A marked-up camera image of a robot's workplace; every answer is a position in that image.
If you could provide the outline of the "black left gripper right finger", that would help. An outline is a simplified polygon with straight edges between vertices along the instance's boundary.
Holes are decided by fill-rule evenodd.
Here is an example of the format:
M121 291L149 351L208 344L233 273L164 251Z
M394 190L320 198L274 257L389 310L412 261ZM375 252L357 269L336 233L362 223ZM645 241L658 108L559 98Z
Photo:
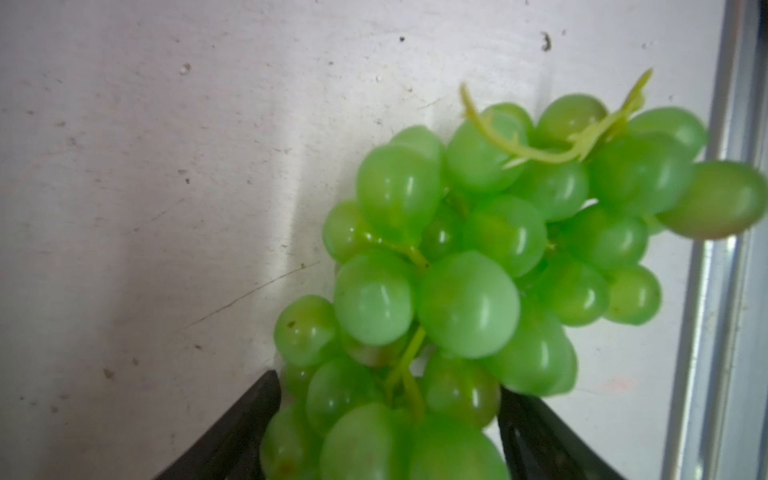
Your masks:
M502 389L497 425L514 479L623 479L538 397Z

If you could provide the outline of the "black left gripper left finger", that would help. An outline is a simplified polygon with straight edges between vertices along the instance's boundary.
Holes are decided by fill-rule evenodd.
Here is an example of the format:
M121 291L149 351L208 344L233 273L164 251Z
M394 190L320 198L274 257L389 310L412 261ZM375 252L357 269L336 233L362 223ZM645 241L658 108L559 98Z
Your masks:
M156 478L263 479L259 448L280 404L278 373L269 370Z

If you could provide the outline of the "green fake grape bunch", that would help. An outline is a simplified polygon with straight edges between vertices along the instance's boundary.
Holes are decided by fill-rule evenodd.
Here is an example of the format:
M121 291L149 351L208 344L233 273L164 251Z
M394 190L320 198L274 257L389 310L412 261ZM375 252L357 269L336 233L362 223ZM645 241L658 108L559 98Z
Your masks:
M332 297L298 297L274 325L288 402L264 478L514 479L501 390L567 394L570 329L656 317L655 234L725 239L767 209L765 176L701 160L703 122L646 108L645 85L615 110L574 93L537 117L463 93L450 139L414 125L365 155L322 227Z

